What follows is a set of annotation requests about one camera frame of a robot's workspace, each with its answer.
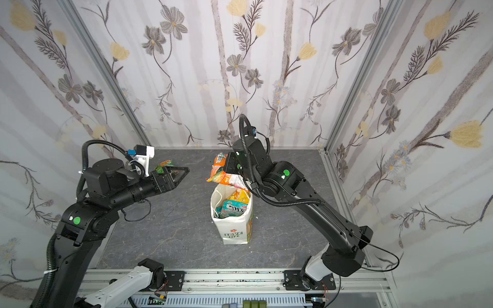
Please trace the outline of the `green snack packet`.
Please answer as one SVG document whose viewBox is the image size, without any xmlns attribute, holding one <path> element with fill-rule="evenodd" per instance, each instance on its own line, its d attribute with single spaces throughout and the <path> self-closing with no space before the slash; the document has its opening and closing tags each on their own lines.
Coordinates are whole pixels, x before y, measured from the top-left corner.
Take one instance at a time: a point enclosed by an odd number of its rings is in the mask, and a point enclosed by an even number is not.
<svg viewBox="0 0 493 308">
<path fill-rule="evenodd" d="M 164 173 L 166 168 L 167 167 L 170 167 L 170 166 L 174 166 L 173 164 L 173 161 L 172 160 L 165 160 L 164 162 L 161 162 L 159 163 L 156 167 L 155 167 L 155 171 L 157 173 Z"/>
</svg>

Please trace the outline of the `orange pink snack packet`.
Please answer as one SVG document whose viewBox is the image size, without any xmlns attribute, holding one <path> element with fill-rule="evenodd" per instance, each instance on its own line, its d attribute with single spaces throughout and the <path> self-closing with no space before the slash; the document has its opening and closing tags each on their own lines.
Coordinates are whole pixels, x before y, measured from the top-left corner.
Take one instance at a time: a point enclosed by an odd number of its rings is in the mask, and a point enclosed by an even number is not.
<svg viewBox="0 0 493 308">
<path fill-rule="evenodd" d="M 247 190 L 247 187 L 241 175 L 226 172 L 225 163 L 227 160 L 227 156 L 227 154 L 219 153 L 215 157 L 214 163 L 212 165 L 212 170 L 210 172 L 210 177 L 207 179 L 207 181 L 222 184 L 225 186 L 232 186 L 237 189 Z"/>
</svg>

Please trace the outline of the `white printed paper bag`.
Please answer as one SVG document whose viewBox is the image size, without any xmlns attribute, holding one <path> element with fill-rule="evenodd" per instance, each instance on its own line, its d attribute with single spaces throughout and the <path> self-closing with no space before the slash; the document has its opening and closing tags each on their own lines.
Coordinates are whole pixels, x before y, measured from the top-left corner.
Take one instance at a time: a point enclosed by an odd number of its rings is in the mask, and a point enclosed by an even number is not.
<svg viewBox="0 0 493 308">
<path fill-rule="evenodd" d="M 211 218 L 216 225 L 224 245 L 246 245 L 250 242 L 252 236 L 254 207 L 251 193 L 248 209 L 242 216 L 228 217 L 225 219 L 219 219 L 216 216 L 216 208 L 221 206 L 236 190 L 237 188 L 235 187 L 218 184 L 211 195 Z"/>
</svg>

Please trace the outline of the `yellow orange chips packet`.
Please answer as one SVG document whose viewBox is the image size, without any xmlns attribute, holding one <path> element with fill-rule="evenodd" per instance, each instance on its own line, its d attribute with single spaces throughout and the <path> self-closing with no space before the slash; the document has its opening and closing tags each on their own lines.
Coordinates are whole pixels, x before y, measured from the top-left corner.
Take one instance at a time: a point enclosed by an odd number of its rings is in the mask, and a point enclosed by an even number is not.
<svg viewBox="0 0 493 308">
<path fill-rule="evenodd" d="M 227 201 L 236 201 L 242 204 L 249 204 L 250 202 L 250 193 L 245 191 L 244 189 L 237 189 L 231 196 L 227 198 Z"/>
</svg>

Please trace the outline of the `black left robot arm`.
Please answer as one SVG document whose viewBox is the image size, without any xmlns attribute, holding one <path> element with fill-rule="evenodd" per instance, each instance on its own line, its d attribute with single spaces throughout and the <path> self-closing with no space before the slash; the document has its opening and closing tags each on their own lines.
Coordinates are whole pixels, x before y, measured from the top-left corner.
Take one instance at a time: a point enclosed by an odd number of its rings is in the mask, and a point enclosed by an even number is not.
<svg viewBox="0 0 493 308">
<path fill-rule="evenodd" d="M 119 211 L 150 197 L 174 190 L 190 172 L 166 166 L 147 177 L 125 168 L 119 159 L 104 159 L 87 168 L 87 189 L 62 215 L 47 249 L 47 269 L 32 307 L 118 307 L 141 290 L 157 290 L 166 283 L 161 263 L 145 259 L 130 273 L 90 295 L 78 296 L 96 250 L 118 221 Z"/>
</svg>

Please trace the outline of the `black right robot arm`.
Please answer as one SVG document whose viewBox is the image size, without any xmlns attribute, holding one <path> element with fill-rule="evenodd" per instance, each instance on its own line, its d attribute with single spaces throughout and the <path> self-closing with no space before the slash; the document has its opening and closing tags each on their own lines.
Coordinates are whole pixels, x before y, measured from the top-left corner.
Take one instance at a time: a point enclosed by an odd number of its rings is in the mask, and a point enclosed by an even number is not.
<svg viewBox="0 0 493 308">
<path fill-rule="evenodd" d="M 314 281 L 331 273 L 348 277 L 362 267 L 371 229 L 355 225 L 334 210 L 293 164 L 272 161 L 260 140 L 253 136 L 237 140 L 225 168 L 242 176 L 248 190 L 265 203 L 294 207 L 326 238 L 324 249 L 303 266 L 305 276 Z"/>
</svg>

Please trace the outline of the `teal snack packet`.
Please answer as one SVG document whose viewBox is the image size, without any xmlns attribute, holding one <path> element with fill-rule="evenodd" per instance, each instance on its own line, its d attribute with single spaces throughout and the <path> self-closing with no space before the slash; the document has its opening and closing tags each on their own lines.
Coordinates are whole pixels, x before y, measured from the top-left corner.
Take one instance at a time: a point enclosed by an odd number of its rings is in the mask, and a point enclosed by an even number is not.
<svg viewBox="0 0 493 308">
<path fill-rule="evenodd" d="M 216 216 L 219 219 L 225 219 L 228 217 L 242 216 L 248 209 L 248 204 L 244 204 L 239 201 L 226 200 L 223 204 L 216 208 Z"/>
</svg>

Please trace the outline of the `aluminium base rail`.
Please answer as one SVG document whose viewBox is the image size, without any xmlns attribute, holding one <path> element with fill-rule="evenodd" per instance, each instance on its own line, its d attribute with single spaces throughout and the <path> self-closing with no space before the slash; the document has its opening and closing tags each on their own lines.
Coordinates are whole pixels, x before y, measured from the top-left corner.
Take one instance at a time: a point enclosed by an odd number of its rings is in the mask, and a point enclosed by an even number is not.
<svg viewBox="0 0 493 308">
<path fill-rule="evenodd" d="M 79 295 L 96 292 L 109 285 L 113 278 L 122 278 L 129 273 L 125 269 L 90 269 L 87 271 Z M 287 290 L 284 269 L 187 269 L 181 282 L 171 282 L 160 293 L 169 295 L 199 294 L 281 294 L 301 293 L 301 290 Z M 368 270 L 358 270 L 350 277 L 335 275 L 325 287 L 309 290 L 310 293 L 382 293 L 390 292 L 395 284 L 386 275 Z"/>
</svg>

